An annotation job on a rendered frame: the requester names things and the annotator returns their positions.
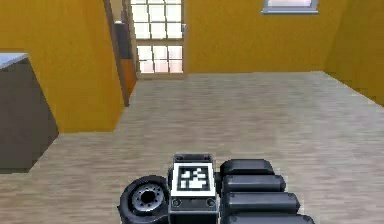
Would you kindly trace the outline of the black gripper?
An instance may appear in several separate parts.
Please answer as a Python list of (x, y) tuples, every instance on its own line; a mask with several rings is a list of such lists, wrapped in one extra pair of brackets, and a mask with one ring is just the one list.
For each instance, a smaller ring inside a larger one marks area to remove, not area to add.
[(169, 191), (166, 179), (148, 175), (131, 182), (117, 206), (121, 224), (168, 224)]

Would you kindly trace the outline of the dark grey cabinet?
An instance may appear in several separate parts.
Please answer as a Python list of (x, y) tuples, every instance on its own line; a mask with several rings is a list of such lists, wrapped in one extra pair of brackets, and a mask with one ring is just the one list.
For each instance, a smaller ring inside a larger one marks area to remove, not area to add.
[(0, 174), (28, 173), (58, 126), (27, 53), (0, 53)]

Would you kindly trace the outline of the dark brown open door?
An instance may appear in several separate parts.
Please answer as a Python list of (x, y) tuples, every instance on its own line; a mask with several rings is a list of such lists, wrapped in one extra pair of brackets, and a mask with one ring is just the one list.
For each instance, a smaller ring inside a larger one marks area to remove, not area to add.
[(132, 48), (129, 26), (126, 23), (123, 23), (122, 21), (116, 21), (114, 23), (114, 27), (117, 36), (120, 57), (122, 59), (131, 59)]

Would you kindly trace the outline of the glass paned room door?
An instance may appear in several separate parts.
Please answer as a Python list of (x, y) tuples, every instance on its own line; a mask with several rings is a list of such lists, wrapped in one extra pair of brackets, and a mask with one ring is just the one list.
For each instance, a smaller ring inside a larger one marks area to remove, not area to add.
[(184, 77), (184, 3), (185, 0), (129, 0), (139, 79)]

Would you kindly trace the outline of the grey framed window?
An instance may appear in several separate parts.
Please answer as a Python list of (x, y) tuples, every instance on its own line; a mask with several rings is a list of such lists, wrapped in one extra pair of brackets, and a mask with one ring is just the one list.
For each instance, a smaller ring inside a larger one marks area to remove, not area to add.
[(263, 14), (317, 14), (318, 0), (264, 0)]

